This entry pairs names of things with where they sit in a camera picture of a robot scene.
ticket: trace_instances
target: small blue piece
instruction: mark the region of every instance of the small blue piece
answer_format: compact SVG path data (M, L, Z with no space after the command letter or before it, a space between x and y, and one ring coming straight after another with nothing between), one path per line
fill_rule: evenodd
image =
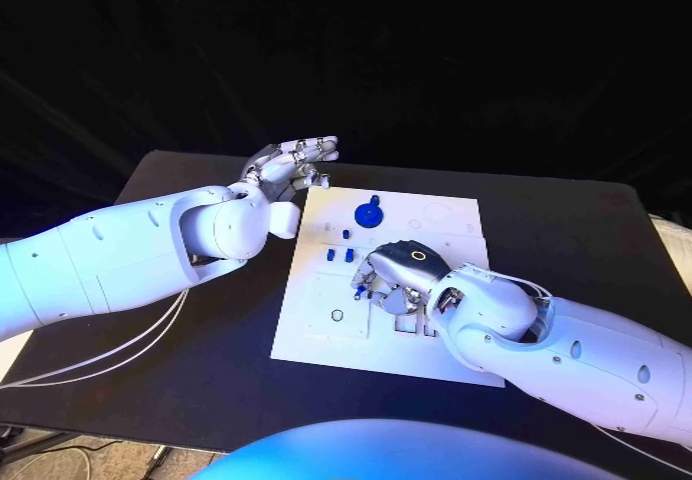
M370 198L370 203L363 203L355 208L355 223L363 228L374 228L384 218L384 213L378 208L378 197L373 195Z

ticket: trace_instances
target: black table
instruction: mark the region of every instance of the black table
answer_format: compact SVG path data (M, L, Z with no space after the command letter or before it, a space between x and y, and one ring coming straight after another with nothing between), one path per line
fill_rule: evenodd
M242 164L234 157L152 152L118 202L227 185ZM322 169L341 187L477 198L492 269L692 345L690 298L629 187L338 162ZM293 199L299 206L304 197ZM227 451L315 422L402 418L502 435L629 477L675 474L511 385L497 389L270 360L292 249L293 241L269 238L242 269L190 291L175 325L125 367L66 386L1 391L0 422ZM5 380L119 345L169 303L35 331ZM692 468L692 454L678 446L626 438Z

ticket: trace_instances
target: floor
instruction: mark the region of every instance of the floor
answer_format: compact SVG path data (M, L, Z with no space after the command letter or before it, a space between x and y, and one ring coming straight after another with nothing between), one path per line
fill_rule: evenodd
M69 445L84 445L96 448L109 442L107 439L80 436L53 448ZM146 471L148 461L158 445L122 442L97 452L84 452L90 461L90 480L141 480ZM12 477L22 466L38 455L24 458L0 468L0 480L84 480L86 469L83 457L74 450L48 453L31 466ZM181 480L188 478L211 462L221 458L220 454L194 450L172 449L161 467L151 474L155 480Z

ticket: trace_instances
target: black backdrop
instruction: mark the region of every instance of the black backdrop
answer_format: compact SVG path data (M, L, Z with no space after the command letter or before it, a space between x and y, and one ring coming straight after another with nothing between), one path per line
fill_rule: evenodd
M109 204L152 149L325 134L348 163L619 181L688 218L686 16L560 8L2 2L0 236Z

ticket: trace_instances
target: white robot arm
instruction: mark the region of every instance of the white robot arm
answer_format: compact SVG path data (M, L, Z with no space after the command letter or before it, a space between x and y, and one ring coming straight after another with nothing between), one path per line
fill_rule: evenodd
M269 232L292 238L299 211L286 200L311 185L328 188L312 164L337 159L335 143L269 145L230 186L103 208L0 245L0 341L165 298L244 265Z
M452 270L413 241L377 247L351 286L394 315L425 308L468 368L595 425L692 445L692 350L650 328L471 264Z

